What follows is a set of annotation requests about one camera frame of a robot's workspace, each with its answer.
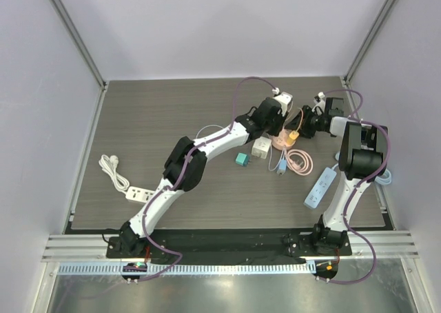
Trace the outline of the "orange charger plug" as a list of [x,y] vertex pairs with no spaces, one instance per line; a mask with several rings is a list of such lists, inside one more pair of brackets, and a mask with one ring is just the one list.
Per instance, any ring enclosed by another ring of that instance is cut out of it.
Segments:
[[299,137],[299,133],[295,130],[289,133],[289,136],[287,137],[287,143],[289,145],[293,144],[297,138]]

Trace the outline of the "pink round power socket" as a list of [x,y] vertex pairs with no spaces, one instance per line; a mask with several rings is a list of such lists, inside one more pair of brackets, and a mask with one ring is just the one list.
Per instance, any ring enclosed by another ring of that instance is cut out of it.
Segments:
[[297,141],[296,140],[291,145],[289,145],[287,143],[287,137],[289,136],[290,132],[292,132],[292,131],[284,129],[280,132],[280,134],[277,137],[272,137],[271,138],[272,146],[274,148],[276,148],[277,150],[282,150],[283,148],[285,148],[286,150],[290,150],[294,146],[295,142]]

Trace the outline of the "white cube socket adapter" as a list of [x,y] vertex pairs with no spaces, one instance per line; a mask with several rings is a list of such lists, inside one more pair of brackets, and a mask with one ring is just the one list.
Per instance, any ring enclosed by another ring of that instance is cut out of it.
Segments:
[[266,159],[270,148],[271,139],[267,137],[260,137],[254,141],[251,154],[253,157]]

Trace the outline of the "blue USB charger plug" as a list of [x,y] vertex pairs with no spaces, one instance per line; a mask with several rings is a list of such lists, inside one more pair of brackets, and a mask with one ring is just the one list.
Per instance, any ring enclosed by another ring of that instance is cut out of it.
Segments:
[[276,173],[278,175],[283,175],[286,172],[286,169],[287,169],[287,161],[286,159],[281,159],[278,163]]

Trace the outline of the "teal plug adapter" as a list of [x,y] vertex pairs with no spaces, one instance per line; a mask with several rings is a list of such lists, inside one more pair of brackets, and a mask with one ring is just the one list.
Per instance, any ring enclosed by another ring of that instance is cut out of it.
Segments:
[[239,152],[235,158],[235,164],[242,167],[247,167],[251,162],[251,157],[243,152]]

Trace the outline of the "light blue power strip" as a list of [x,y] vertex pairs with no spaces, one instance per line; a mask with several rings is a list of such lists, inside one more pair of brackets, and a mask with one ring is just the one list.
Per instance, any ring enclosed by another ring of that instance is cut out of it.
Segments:
[[317,208],[335,178],[336,171],[325,168],[304,200],[304,205],[309,209]]

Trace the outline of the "white USB power strip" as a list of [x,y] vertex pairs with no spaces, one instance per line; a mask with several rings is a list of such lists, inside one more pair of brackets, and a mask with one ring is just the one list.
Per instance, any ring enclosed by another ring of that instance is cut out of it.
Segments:
[[125,198],[129,202],[146,204],[154,194],[153,190],[130,186],[125,193]]

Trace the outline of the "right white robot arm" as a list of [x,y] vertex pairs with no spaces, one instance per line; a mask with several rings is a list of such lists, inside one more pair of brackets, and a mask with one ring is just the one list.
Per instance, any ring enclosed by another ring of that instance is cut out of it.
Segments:
[[322,256],[349,253],[350,218],[364,191],[384,174],[390,156],[388,127],[347,118],[343,106],[342,98],[320,93],[315,97],[315,106],[303,106],[303,115],[296,116],[288,125],[292,129],[299,124],[301,137],[312,138],[316,132],[327,132],[342,139],[337,190],[312,233],[302,239],[307,250]]

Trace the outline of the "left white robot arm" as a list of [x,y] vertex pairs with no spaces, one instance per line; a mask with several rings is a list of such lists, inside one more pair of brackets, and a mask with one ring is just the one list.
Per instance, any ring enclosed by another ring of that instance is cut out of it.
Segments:
[[237,116],[226,128],[199,139],[180,138],[165,162],[157,189],[147,196],[141,210],[121,226],[116,244],[119,252],[133,258],[141,256],[161,217],[177,198],[200,183],[205,166],[213,158],[264,134],[278,135],[291,100],[292,96],[285,92],[267,97],[257,108]]

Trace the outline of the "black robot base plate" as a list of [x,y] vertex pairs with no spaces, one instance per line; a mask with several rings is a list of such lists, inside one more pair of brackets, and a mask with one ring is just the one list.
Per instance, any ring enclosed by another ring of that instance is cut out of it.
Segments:
[[307,258],[351,256],[347,232],[312,228],[156,230],[149,238],[120,231],[107,242],[109,259],[145,259],[169,265],[291,265]]

